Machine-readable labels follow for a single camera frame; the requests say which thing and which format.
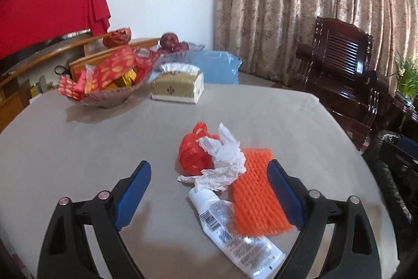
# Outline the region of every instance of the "tissue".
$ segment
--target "tissue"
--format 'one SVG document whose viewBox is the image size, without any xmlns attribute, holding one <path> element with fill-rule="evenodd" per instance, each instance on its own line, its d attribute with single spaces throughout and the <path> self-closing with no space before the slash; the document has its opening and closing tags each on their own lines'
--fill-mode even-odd
<svg viewBox="0 0 418 279">
<path fill-rule="evenodd" d="M 196 190 L 226 191 L 240 175 L 246 172 L 245 156 L 231 132 L 222 123 L 219 125 L 219 140 L 209 137 L 199 139 L 199 145 L 212 156 L 214 169 L 202 170 L 202 175 L 179 176 L 177 181 L 195 185 Z"/>
<path fill-rule="evenodd" d="M 200 69 L 195 65 L 186 63 L 166 63 L 161 66 L 161 72 L 163 73 L 181 72 L 196 76 L 199 71 Z"/>
</svg>

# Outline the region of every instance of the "orange foam net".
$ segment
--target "orange foam net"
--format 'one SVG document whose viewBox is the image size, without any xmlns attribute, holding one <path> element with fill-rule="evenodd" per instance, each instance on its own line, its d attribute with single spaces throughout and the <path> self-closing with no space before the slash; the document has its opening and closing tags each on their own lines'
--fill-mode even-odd
<svg viewBox="0 0 418 279">
<path fill-rule="evenodd" d="M 246 236 L 275 235 L 291 229 L 267 180 L 270 149 L 243 149 L 247 171 L 233 182 L 235 224 Z"/>
</svg>

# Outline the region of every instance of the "crumpled tissue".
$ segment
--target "crumpled tissue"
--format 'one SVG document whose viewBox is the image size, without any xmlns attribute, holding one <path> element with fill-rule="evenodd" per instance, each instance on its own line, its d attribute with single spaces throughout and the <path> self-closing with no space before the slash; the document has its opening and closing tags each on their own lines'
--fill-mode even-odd
<svg viewBox="0 0 418 279">
<path fill-rule="evenodd" d="M 179 176 L 177 181 L 194 183 L 196 190 L 211 189 L 226 191 L 240 175 L 246 172 L 245 156 L 231 132 L 222 123 L 219 125 L 219 140 L 200 138 L 199 145 L 212 156 L 214 169 L 202 170 L 202 175 Z"/>
</svg>

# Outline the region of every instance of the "blue gripper pad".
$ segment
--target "blue gripper pad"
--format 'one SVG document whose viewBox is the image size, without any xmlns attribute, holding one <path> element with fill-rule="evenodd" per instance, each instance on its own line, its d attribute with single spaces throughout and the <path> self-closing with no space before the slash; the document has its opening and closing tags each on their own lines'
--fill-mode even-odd
<svg viewBox="0 0 418 279">
<path fill-rule="evenodd" d="M 268 182 L 290 224 L 302 230 L 305 225 L 304 206 L 286 180 L 287 174 L 282 173 L 281 167 L 277 166 L 278 162 L 277 164 L 276 162 L 276 160 L 270 161 L 267 166 Z"/>
<path fill-rule="evenodd" d="M 120 231 L 128 226 L 151 181 L 151 165 L 145 162 L 131 179 L 128 187 L 118 201 L 115 210 L 114 226 Z"/>
</svg>

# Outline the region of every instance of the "red plastic bag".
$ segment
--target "red plastic bag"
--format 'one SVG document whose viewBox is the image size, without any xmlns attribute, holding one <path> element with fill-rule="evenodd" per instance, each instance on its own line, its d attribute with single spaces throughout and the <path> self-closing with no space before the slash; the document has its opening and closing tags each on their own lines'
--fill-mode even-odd
<svg viewBox="0 0 418 279">
<path fill-rule="evenodd" d="M 205 123 L 199 122 L 191 134 L 187 134 L 180 143 L 178 161 L 189 176 L 202 175 L 202 170 L 212 169 L 212 157 L 205 152 L 197 141 L 199 138 L 210 137 L 219 140 L 218 135 L 208 134 Z"/>
<path fill-rule="evenodd" d="M 112 31 L 109 36 L 103 38 L 103 45 L 106 48 L 114 48 L 120 45 L 128 44 L 131 38 L 131 29 L 125 27 L 123 29 Z"/>
</svg>

